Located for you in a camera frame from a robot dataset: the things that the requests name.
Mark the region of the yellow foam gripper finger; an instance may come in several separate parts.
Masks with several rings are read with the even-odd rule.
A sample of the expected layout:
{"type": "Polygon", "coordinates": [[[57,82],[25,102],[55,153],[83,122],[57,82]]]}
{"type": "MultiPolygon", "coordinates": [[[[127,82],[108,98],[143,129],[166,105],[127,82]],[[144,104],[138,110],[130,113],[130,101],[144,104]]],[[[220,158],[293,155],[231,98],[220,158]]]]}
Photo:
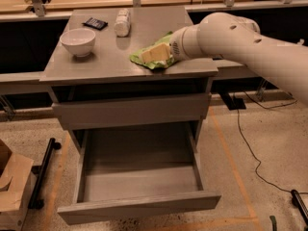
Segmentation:
{"type": "Polygon", "coordinates": [[[140,53],[140,59],[143,63],[166,61],[170,58],[169,45],[162,42],[151,46],[140,53]]]}

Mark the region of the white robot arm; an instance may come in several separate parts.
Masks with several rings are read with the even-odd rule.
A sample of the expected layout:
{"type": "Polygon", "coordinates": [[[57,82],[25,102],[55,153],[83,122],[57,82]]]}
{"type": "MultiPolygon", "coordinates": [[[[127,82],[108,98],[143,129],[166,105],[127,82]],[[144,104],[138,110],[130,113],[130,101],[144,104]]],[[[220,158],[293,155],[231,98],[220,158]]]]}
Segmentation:
{"type": "Polygon", "coordinates": [[[251,71],[308,104],[308,47],[268,38],[256,22],[229,13],[211,13],[196,25],[184,27],[167,43],[140,53],[144,63],[184,61],[220,56],[251,71]]]}

